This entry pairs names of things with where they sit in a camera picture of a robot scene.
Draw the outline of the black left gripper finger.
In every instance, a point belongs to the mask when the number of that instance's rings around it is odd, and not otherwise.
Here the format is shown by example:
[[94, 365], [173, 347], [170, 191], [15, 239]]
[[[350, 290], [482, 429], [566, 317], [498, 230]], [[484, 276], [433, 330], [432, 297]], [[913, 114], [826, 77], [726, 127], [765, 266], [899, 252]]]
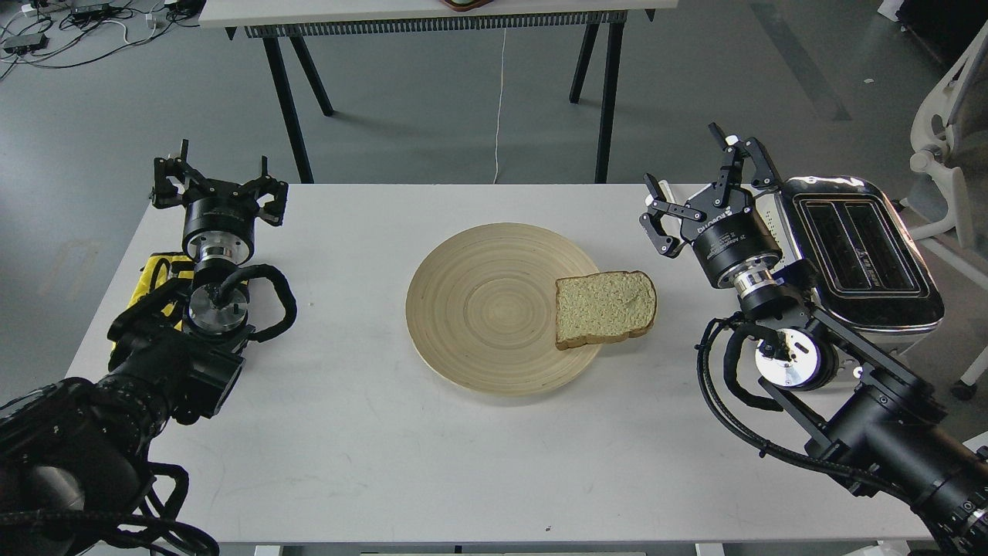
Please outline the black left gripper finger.
[[153, 161], [151, 205], [158, 210], [193, 204], [209, 195], [208, 179], [188, 164], [188, 139], [177, 154]]
[[250, 217], [281, 226], [285, 222], [289, 184], [272, 176], [268, 163], [267, 156], [261, 156], [259, 176], [239, 186], [239, 203]]

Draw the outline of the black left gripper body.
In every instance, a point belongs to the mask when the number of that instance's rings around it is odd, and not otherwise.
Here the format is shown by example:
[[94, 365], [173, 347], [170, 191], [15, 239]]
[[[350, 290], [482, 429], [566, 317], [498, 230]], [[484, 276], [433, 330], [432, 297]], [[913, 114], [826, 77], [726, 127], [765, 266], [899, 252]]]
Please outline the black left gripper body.
[[188, 179], [182, 201], [184, 254], [194, 260], [223, 258], [247, 263], [255, 252], [262, 179], [243, 184], [218, 179]]

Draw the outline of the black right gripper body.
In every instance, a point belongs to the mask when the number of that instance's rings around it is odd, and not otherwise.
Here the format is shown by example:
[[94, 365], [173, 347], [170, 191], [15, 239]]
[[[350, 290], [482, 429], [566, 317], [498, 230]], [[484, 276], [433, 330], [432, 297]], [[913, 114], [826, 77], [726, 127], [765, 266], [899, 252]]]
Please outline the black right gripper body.
[[749, 259], [766, 258], [772, 269], [783, 258], [749, 190], [733, 188], [725, 202], [714, 205], [712, 188], [705, 188], [689, 197], [687, 205], [705, 215], [701, 222], [688, 222], [687, 240], [712, 287], [730, 288], [731, 269]]

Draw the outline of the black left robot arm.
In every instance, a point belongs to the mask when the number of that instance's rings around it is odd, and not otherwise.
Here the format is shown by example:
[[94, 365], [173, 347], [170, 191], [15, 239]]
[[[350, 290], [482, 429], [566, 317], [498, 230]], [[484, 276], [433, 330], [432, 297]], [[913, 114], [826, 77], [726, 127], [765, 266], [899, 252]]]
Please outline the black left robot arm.
[[278, 268], [250, 263], [257, 221], [285, 219], [285, 181], [208, 178], [179, 154], [153, 162], [151, 204], [184, 210], [181, 261], [110, 325], [108, 373], [65, 378], [2, 407], [2, 553], [78, 555], [100, 542], [152, 555], [218, 555], [179, 521], [188, 472], [151, 460], [169, 422], [218, 414], [251, 342], [288, 331], [297, 302]]

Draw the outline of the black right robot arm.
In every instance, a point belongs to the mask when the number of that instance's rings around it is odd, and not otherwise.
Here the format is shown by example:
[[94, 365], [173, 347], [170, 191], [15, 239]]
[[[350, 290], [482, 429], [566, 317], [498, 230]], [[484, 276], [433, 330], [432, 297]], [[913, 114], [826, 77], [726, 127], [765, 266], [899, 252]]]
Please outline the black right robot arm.
[[716, 179], [675, 202], [646, 174], [640, 215], [658, 253], [688, 247], [736, 294], [696, 345], [707, 407], [762, 456], [900, 500], [942, 554], [984, 555], [986, 450], [943, 430], [934, 387], [898, 354], [945, 307], [892, 201], [851, 176], [781, 178], [758, 138], [709, 129]]

